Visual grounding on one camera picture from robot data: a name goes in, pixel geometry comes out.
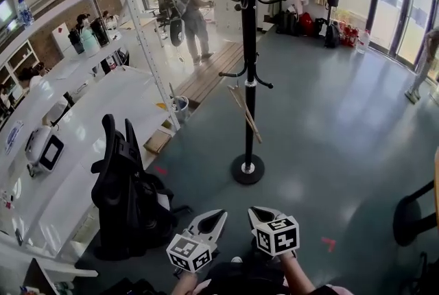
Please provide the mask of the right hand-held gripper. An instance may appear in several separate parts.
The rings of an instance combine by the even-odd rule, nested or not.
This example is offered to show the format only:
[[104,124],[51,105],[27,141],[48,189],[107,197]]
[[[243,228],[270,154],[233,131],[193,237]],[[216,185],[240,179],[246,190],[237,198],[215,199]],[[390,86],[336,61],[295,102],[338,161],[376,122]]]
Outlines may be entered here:
[[272,257],[300,247],[298,222],[292,216],[279,218],[281,215],[282,212],[264,206],[248,209],[250,228],[256,233],[257,248]]

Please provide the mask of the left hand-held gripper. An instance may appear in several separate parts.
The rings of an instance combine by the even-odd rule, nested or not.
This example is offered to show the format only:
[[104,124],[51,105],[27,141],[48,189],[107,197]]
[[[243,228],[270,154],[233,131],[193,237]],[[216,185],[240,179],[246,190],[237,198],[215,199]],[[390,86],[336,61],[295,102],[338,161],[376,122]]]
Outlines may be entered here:
[[228,213],[212,210],[198,215],[182,234],[176,234],[166,248],[171,264],[190,273],[213,261],[217,240],[223,233]]

